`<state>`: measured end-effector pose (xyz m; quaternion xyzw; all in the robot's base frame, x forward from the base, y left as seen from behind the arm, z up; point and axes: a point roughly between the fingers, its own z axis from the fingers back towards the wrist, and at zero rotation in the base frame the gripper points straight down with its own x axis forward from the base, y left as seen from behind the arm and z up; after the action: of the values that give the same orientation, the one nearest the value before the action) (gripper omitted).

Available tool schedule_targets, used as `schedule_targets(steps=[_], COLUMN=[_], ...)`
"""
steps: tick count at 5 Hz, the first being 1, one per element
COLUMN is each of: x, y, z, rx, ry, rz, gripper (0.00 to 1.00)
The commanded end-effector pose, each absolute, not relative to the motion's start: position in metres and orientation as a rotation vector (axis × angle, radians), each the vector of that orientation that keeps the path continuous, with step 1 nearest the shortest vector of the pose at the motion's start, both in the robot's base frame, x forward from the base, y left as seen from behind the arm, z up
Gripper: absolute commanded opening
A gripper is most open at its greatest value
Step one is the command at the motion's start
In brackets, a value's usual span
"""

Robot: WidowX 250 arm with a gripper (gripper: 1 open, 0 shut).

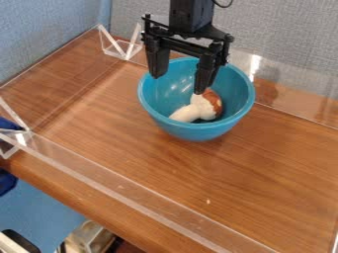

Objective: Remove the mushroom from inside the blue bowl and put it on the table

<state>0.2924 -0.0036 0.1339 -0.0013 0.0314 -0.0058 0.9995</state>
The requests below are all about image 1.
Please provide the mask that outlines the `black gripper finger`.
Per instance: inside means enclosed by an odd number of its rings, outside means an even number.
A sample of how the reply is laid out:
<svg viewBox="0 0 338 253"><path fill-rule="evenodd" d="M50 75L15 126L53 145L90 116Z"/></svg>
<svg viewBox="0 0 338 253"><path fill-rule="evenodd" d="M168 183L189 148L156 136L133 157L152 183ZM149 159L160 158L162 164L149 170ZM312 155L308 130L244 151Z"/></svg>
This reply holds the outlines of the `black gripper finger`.
<svg viewBox="0 0 338 253"><path fill-rule="evenodd" d="M170 50L164 46L162 39L149 36L146 38L146 52L150 73L158 79L169 71Z"/></svg>
<svg viewBox="0 0 338 253"><path fill-rule="evenodd" d="M213 85L220 67L222 65L222 52L206 52L200 57L196 71L194 93L201 95Z"/></svg>

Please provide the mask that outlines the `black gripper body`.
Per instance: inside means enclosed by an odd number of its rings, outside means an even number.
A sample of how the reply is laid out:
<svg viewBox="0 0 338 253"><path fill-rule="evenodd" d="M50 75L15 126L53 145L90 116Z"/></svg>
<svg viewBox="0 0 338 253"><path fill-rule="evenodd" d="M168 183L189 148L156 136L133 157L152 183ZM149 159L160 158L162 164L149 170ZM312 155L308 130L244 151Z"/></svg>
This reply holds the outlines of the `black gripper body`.
<svg viewBox="0 0 338 253"><path fill-rule="evenodd" d="M146 38L153 36L164 40L164 46L170 51L185 53L194 57L201 57L206 52L222 52L222 65L229 62L230 45L234 37L217 29L208 22L198 29L186 29L184 22L173 25L169 17L153 14L144 16L145 30L142 40L146 45Z"/></svg>

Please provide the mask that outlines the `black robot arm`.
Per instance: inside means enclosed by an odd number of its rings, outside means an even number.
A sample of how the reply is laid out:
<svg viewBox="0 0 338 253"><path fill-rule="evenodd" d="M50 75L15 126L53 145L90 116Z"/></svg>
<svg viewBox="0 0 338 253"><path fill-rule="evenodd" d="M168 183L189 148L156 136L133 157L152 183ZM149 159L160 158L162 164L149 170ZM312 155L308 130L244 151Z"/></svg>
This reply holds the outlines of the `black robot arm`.
<svg viewBox="0 0 338 253"><path fill-rule="evenodd" d="M221 5L217 0L170 0L168 23L152 13L144 16L142 41L153 77L158 79L168 74L173 50L197 57L197 95L213 85L220 68L229 63L234 37L213 26L213 18L216 6L226 9L232 5L233 1Z"/></svg>

